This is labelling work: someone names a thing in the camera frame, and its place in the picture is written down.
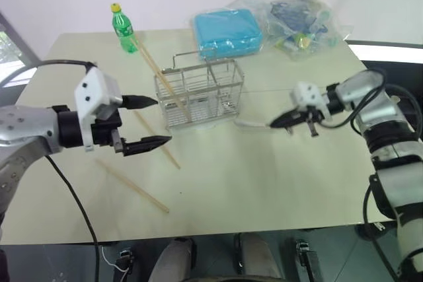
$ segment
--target gray floor tile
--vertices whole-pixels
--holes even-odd
[[[290,265],[290,260],[295,254],[293,250],[289,250],[286,246],[287,240],[292,240],[293,237],[299,236],[301,233],[298,230],[275,230],[268,232],[260,232],[259,235],[268,243],[269,249],[278,265],[279,271],[283,277],[289,277],[287,270]]]
[[[159,238],[121,241],[115,246],[109,247],[109,249],[110,252],[114,252],[114,259],[116,259],[120,251],[131,248],[136,258],[136,262],[134,263],[133,273],[128,277],[128,282],[148,281],[150,273],[153,271],[154,265],[159,259],[161,252],[171,240],[171,238]]]
[[[191,277],[213,274],[210,270],[218,259],[232,253],[232,234],[195,236],[194,241],[197,245],[197,263],[191,272]]]
[[[43,245],[2,246],[7,255],[9,274],[12,281],[51,281],[56,272],[52,271],[43,250]]]
[[[389,233],[378,241],[393,269],[396,271],[401,260],[397,238]],[[390,281],[391,278],[379,259],[373,244],[365,240],[359,240],[336,282],[366,280],[382,282]]]
[[[317,252],[323,281],[333,282],[359,238],[353,226],[345,226],[312,230],[307,233],[306,239],[312,250]]]
[[[233,267],[232,254],[223,252],[220,257],[214,261],[211,267],[208,268],[204,276],[228,276],[236,275],[237,272]]]

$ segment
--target yellow bottle cap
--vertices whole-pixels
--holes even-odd
[[[113,13],[118,13],[121,11],[120,5],[118,3],[113,3],[111,6]]]

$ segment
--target black cable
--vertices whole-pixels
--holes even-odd
[[[358,131],[358,129],[357,129],[355,123],[354,123],[354,120],[350,121],[350,126],[356,133],[358,133],[359,135],[362,135],[362,133]]]
[[[367,188],[367,191],[365,191],[365,195],[364,195],[364,202],[363,202],[363,220],[364,220],[364,228],[367,232],[367,235],[369,236],[371,242],[373,243],[377,254],[379,255],[379,257],[381,258],[383,264],[385,265],[386,269],[389,272],[389,275],[392,277],[392,279],[395,282],[400,282],[399,278],[397,276],[397,274],[395,273],[394,269],[392,268],[391,264],[389,263],[388,259],[386,258],[386,255],[383,253],[379,243],[376,241],[376,238],[373,234],[373,232],[371,231],[370,228],[370,224],[369,224],[369,219],[367,217],[367,203],[369,202],[369,196],[371,193],[371,188],[370,186]]]
[[[13,73],[11,73],[8,77],[0,81],[0,88],[5,86],[8,82],[12,81],[16,76],[28,71],[29,69],[33,69],[36,67],[44,66],[44,65],[52,65],[52,64],[72,64],[72,65],[82,65],[85,66],[86,72],[92,67],[95,66],[91,62],[87,61],[78,61],[74,59],[47,59],[45,61],[39,61],[37,63],[33,63],[31,65],[25,65],[20,69],[17,69]]]
[[[410,252],[405,259],[411,259],[414,256],[417,256],[418,254],[423,254],[423,248],[415,249],[415,251]]]
[[[419,105],[416,97],[414,97],[414,95],[411,94],[404,87],[401,87],[399,85],[386,84],[386,88],[390,88],[390,89],[395,90],[397,92],[401,92],[404,95],[406,95],[406,97],[408,97],[410,99],[412,107],[414,108],[414,111],[416,112],[416,116],[417,116],[416,136],[417,136],[417,138],[420,138],[421,135],[422,135],[422,132],[423,132],[422,131],[423,130],[423,115],[422,115],[422,111],[420,109],[420,105]]]
[[[379,95],[381,93],[381,91],[383,89],[385,89],[386,76],[385,76],[385,73],[383,72],[383,70],[378,69],[378,68],[371,68],[371,69],[366,69],[365,71],[375,71],[375,72],[378,72],[379,74],[381,74],[382,75],[382,83],[378,87],[371,89],[363,97],[361,102],[358,103],[357,107],[354,108],[354,110],[351,112],[351,114],[343,122],[340,122],[336,125],[327,125],[323,122],[317,122],[317,124],[319,124],[320,126],[322,126],[324,128],[327,128],[327,129],[336,129],[336,128],[342,127],[343,125],[346,125],[348,122],[354,120],[356,118],[356,116],[358,115],[358,113],[361,112],[362,109],[364,107],[366,107],[372,100],[374,100],[377,97],[377,95]]]
[[[98,282],[98,275],[99,275],[99,269],[100,269],[100,252],[98,250],[98,241],[97,241],[97,237],[95,235],[93,226],[91,226],[91,222],[87,216],[87,213],[85,212],[84,207],[82,206],[81,201],[79,200],[77,194],[73,190],[72,185],[69,183],[67,178],[63,175],[63,172],[59,169],[59,167],[56,165],[56,163],[53,161],[53,159],[49,155],[46,155],[46,159],[53,166],[54,170],[56,170],[56,172],[59,174],[60,178],[65,182],[67,188],[69,188],[69,191],[71,192],[73,198],[77,202],[77,205],[79,209],[81,210],[82,216],[84,217],[84,220],[87,223],[91,236],[93,237],[94,248],[95,248],[95,279],[94,281]]]

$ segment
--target green plastic bottle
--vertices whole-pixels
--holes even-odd
[[[134,36],[131,20],[122,13],[118,3],[113,3],[111,7],[113,12],[112,25],[114,31],[118,35],[120,45],[125,51],[129,53],[136,52],[138,49],[133,42],[135,42],[137,45],[138,42]]]

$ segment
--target robotic arm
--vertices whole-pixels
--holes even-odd
[[[127,143],[119,136],[118,108],[140,109],[157,104],[146,96],[121,95],[117,82],[94,65],[75,90],[77,112],[65,105],[51,108],[0,108],[0,224],[26,169],[63,148],[110,145],[124,156],[151,151],[171,139],[144,137]]]
[[[401,280],[423,280],[423,144],[403,113],[385,92],[385,77],[363,71],[343,83],[327,87],[321,95],[316,85],[299,83],[291,99],[295,108],[276,118],[270,127],[286,128],[306,122],[318,136],[315,123],[336,128],[356,120],[371,153],[375,174],[370,188],[382,214],[398,223]],[[351,111],[345,122],[329,126],[332,115]],[[418,130],[421,132],[421,120]]]

